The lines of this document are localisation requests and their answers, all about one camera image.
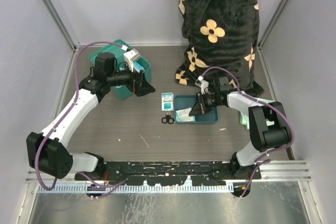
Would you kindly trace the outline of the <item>teal white sachet packet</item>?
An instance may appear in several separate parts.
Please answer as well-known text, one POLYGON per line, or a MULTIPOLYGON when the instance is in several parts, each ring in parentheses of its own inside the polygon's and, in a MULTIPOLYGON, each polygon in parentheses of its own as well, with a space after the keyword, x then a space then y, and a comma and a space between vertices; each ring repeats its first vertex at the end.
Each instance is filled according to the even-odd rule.
POLYGON ((174 110, 174 94, 172 92, 161 94, 161 109, 162 111, 174 110))

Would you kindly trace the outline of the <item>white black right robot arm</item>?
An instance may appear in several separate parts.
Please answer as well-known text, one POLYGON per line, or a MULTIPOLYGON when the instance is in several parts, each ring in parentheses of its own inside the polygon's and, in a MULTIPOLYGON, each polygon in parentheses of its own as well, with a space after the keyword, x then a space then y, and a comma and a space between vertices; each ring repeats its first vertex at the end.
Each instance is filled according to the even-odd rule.
POLYGON ((250 175, 257 158, 283 147, 291 141, 292 133, 285 121, 280 102, 266 103, 235 89, 226 77, 214 81, 214 87, 200 76, 195 85, 201 89, 189 116, 209 113, 213 108, 226 106, 248 116, 250 141, 230 159, 229 172, 237 179, 250 175))

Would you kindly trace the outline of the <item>dark teal divided tray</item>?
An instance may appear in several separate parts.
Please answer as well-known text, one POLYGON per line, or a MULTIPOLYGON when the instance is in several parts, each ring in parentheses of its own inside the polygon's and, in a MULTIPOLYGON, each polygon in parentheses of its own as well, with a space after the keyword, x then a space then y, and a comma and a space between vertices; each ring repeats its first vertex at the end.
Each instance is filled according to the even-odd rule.
POLYGON ((175 121, 179 124, 214 124, 218 121, 217 108, 202 112, 196 95, 174 97, 175 121))

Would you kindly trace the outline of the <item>white gauze pad stack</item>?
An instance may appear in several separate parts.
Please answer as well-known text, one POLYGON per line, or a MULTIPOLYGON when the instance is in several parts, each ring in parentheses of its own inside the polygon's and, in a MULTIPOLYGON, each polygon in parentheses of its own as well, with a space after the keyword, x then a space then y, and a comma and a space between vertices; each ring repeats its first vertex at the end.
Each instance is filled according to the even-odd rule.
POLYGON ((177 122, 195 122, 195 116, 190 116, 191 108, 177 110, 175 112, 175 120, 177 122))

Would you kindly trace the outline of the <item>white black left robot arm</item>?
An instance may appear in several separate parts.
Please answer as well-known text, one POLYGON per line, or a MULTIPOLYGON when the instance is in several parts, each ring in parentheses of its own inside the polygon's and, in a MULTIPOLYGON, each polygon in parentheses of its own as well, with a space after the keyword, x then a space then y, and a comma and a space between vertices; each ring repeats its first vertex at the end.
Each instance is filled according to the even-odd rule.
POLYGON ((67 146, 77 127, 111 87, 125 86, 137 97, 155 92, 145 77, 145 71, 134 68, 141 58, 139 52, 131 49, 123 56, 126 66, 120 69, 114 54, 99 53, 90 75, 80 81, 78 90, 61 113, 40 133, 28 135, 26 144, 30 167, 58 179, 77 172, 86 172, 93 180, 104 176, 103 157, 93 153, 71 154, 67 146))

